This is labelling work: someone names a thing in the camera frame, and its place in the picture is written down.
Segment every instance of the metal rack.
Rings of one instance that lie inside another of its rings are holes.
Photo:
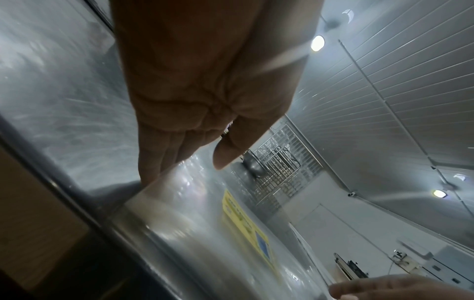
[[[268,176],[257,179],[255,196],[258,203],[267,198],[273,191],[277,191],[284,183],[288,182],[301,167],[299,161],[286,148],[277,146],[270,151],[262,163],[268,171]]]

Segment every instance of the ceiling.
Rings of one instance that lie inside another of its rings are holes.
[[[288,117],[358,195],[474,249],[474,2],[326,0],[317,34]]]

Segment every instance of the hand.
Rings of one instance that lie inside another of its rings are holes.
[[[144,184],[216,140],[223,168],[289,108],[322,0],[112,0]]]
[[[390,275],[334,284],[329,293],[341,300],[474,300],[474,293],[414,275]]]

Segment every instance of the fingernail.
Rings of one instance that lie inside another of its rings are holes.
[[[344,295],[341,297],[341,300],[359,300],[359,298],[354,295]]]

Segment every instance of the yellow label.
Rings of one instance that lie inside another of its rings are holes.
[[[268,237],[257,227],[257,225],[247,216],[240,207],[235,198],[228,190],[224,192],[222,198],[222,208],[224,212],[231,218],[232,222],[237,226],[246,239],[252,244],[257,252],[270,264],[273,268],[273,253],[270,249]]]

